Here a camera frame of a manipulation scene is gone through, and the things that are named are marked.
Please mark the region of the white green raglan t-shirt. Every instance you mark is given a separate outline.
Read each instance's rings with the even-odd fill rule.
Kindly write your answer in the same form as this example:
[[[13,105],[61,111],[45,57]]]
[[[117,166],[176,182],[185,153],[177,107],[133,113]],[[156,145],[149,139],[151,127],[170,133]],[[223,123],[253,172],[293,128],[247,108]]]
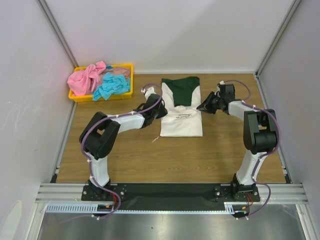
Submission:
[[[161,80],[162,99],[167,115],[161,118],[161,137],[202,137],[200,78]]]

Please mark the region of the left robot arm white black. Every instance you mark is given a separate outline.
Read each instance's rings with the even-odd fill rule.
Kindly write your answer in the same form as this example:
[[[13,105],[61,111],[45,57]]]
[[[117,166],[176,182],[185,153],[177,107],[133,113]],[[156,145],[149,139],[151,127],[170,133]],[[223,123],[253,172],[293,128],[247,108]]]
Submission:
[[[143,129],[167,113],[162,97],[152,93],[146,98],[145,103],[140,104],[132,112],[120,115],[106,115],[97,112],[92,117],[80,135],[79,142],[81,152],[89,162],[89,182],[94,186],[92,194],[97,199],[105,200],[110,195],[108,155],[118,134]]]

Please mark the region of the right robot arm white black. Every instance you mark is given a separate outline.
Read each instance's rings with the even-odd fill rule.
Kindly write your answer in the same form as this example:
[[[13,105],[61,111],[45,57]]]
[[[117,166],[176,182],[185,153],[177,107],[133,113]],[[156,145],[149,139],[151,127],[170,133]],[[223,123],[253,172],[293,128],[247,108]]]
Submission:
[[[234,174],[230,187],[215,191],[218,199],[226,197],[243,202],[259,196],[257,176],[267,158],[279,148],[281,134],[273,109],[249,105],[236,99],[236,89],[229,81],[217,84],[217,90],[197,107],[198,111],[215,114],[218,110],[243,121],[243,144],[246,149],[242,164]]]

